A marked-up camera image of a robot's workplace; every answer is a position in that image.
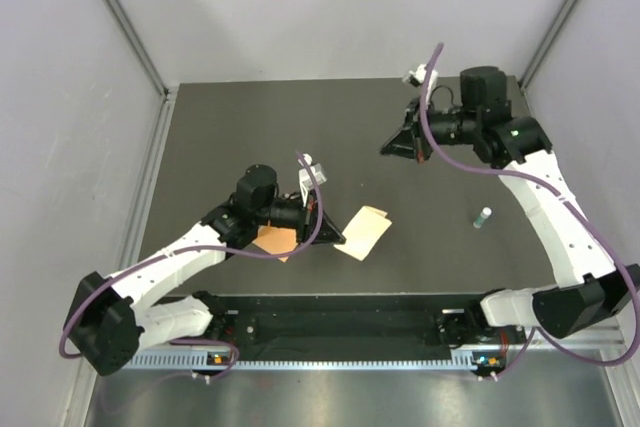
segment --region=vial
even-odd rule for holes
[[[476,229],[479,229],[480,227],[482,227],[482,224],[484,224],[484,222],[491,217],[491,214],[493,212],[491,212],[491,208],[489,207],[485,207],[484,209],[482,209],[482,212],[480,212],[480,215],[478,215],[478,217],[476,218],[476,220],[473,221],[473,226]]]

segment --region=sticky note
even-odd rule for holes
[[[296,248],[296,231],[293,229],[281,229],[279,227],[262,227],[253,244],[269,254],[291,252]],[[280,257],[280,261],[286,262],[288,257]]]
[[[387,213],[382,210],[362,207],[342,232],[347,241],[334,247],[360,261],[364,260],[391,226],[391,221],[386,216]]]

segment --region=white wall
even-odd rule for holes
[[[638,32],[640,0],[582,0],[529,90],[580,204],[629,263],[640,263]],[[620,320],[630,340],[633,312]]]
[[[398,77],[447,44],[443,75],[521,75],[561,0],[121,0],[165,83]]]
[[[57,425],[78,280],[113,271],[160,105],[101,0],[0,0],[0,425]]]

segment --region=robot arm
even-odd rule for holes
[[[311,171],[318,184],[326,180],[319,164],[312,166]],[[243,249],[258,236],[260,226],[295,229],[297,241],[307,241],[318,210],[309,176],[300,174],[299,181],[302,193],[278,195],[277,175],[271,167],[254,165],[247,169],[226,202],[158,252],[161,260],[100,294],[71,331],[71,341],[100,375],[109,375],[139,350],[204,334],[216,316],[225,314],[216,297],[200,292],[178,302],[156,303],[198,272],[231,257],[223,250],[211,250],[212,246]],[[313,243],[344,242],[344,236],[325,213]],[[206,245],[208,249],[174,254],[197,245]],[[97,272],[82,279],[67,322],[78,306],[106,281]]]
[[[437,74],[430,79],[435,83]],[[425,80],[424,66],[403,79],[413,86]],[[475,67],[460,74],[462,105],[435,111],[430,102],[427,117],[438,144],[472,145],[473,151],[494,169],[523,172],[554,185],[558,198],[540,186],[512,176],[500,176],[520,203],[551,262],[556,285],[488,293],[469,307],[470,323],[478,331],[493,327],[542,326],[558,338],[593,325],[619,312],[629,293],[611,258],[562,205],[569,200],[579,210],[564,181],[551,142],[531,117],[514,118],[507,99],[507,78],[496,67]],[[405,110],[402,127],[380,153],[428,160],[432,150],[422,132],[419,98]],[[636,287],[638,265],[627,267]]]

